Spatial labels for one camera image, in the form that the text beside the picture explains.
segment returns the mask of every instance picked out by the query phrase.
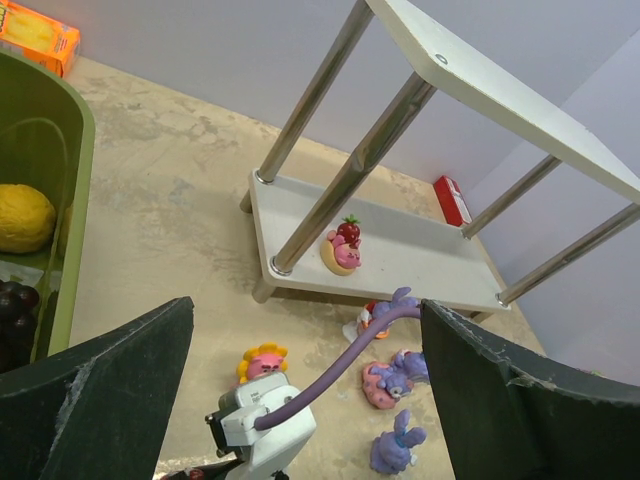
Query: shelf foot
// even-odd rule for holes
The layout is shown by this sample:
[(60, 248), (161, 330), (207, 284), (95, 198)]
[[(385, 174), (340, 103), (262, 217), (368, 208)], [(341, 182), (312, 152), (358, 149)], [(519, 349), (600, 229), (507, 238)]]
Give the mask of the shelf foot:
[(251, 295), (257, 303), (265, 303), (273, 296), (275, 291), (276, 287), (272, 287), (264, 281), (264, 278), (260, 277), (260, 279), (256, 282), (256, 286), (253, 287), (253, 292), (251, 293)]
[(471, 315), (469, 315), (469, 318), (471, 319), (471, 321), (473, 321), (473, 323), (482, 323), (491, 315), (493, 315), (493, 313), (491, 312), (475, 311), (475, 312), (472, 312)]
[(249, 190), (247, 190), (247, 193), (245, 193), (244, 197), (242, 197), (242, 201), (240, 202), (240, 210), (242, 210), (244, 213), (253, 213), (253, 206), (251, 205), (251, 194), (249, 193)]

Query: purple bunny toy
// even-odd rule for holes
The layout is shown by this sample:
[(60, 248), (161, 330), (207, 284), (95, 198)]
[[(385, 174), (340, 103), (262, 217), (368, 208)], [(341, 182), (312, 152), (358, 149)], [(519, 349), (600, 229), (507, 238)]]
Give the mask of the purple bunny toy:
[(380, 375), (380, 380), (377, 383), (378, 388), (384, 388), (396, 400), (406, 397), (413, 389), (413, 382), (407, 378), (404, 372), (396, 371), (392, 367), (373, 366), (369, 372), (372, 375)]
[(407, 297), (411, 292), (409, 287), (400, 287), (391, 296), (390, 302), (378, 302), (373, 307), (373, 318), (379, 318), (387, 313), (389, 310), (396, 307), (417, 307), (420, 305), (420, 300), (415, 297)]
[(370, 466), (378, 473), (397, 474), (404, 472), (407, 465), (415, 465), (417, 457), (411, 448), (424, 443), (427, 431), (422, 427), (409, 425), (409, 410), (402, 410), (393, 423), (393, 433), (384, 432), (373, 441)]
[(412, 382), (429, 382), (429, 370), (422, 352), (399, 351), (391, 361), (391, 368), (396, 373), (403, 373)]

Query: shelf board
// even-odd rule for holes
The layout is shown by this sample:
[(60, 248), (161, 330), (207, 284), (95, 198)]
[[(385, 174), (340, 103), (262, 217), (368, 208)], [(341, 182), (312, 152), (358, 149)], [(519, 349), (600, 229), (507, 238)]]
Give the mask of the shelf board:
[(425, 81), (640, 204), (640, 179), (586, 127), (407, 0), (366, 1)]
[(251, 202), (265, 282), (275, 287), (365, 299), (389, 300), (396, 288), (462, 310), (505, 311), (497, 300), (500, 286), (476, 243), (460, 229), (375, 203), (352, 198), (332, 225), (353, 213), (362, 228), (362, 267), (348, 277), (331, 273), (320, 258), (327, 229), (293, 268), (280, 276), (271, 257), (289, 239), (324, 189), (296, 179), (276, 177), (270, 185), (250, 176)]

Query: gray wall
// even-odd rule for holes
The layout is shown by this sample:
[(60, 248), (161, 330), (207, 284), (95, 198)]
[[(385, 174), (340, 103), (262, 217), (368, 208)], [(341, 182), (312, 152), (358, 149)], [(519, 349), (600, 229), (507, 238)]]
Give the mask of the gray wall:
[[(567, 100), (584, 123), (640, 174), (640, 33)], [(544, 153), (520, 145), (467, 195), (476, 213)], [(481, 233), (508, 282), (628, 204), (561, 166)], [(552, 358), (640, 385), (640, 223), (632, 225), (519, 300)]]
[[(282, 126), (353, 0), (25, 0), (79, 27), (89, 57)], [(637, 0), (415, 0), (557, 104), (640, 27)], [(351, 150), (409, 76), (374, 21), (305, 135)], [(469, 190), (519, 139), (436, 95), (386, 165)]]

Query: beige floor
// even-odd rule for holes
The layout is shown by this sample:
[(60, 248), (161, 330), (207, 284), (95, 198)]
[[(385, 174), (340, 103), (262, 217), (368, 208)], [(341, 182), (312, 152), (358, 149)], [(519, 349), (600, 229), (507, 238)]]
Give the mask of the beige floor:
[[(231, 387), (244, 350), (265, 341), (288, 347), (289, 379), (304, 388), (346, 348), (341, 327), (362, 301), (338, 305), (326, 295), (288, 293), (258, 305), (251, 298), (259, 275), (255, 230), (238, 203), (275, 128), (84, 59), (69, 80), (97, 122), (72, 343), (171, 298), (193, 297), (195, 331), (159, 470), (215, 460), (203, 417)], [(344, 159), (302, 140), (284, 173), (326, 184)], [(385, 168), (359, 195), (441, 218), (429, 185)], [(517, 313), (483, 325), (540, 350)], [(415, 321), (396, 324), (390, 339), (371, 345), (313, 404), (318, 430), (295, 460), (292, 478), (377, 478), (368, 469), (370, 442), (392, 427), (395, 412), (365, 402), (359, 375), (367, 362), (400, 348), (420, 348)], [(419, 385), (402, 406), (429, 436), (416, 449), (418, 465), (400, 478), (452, 478), (430, 387)]]

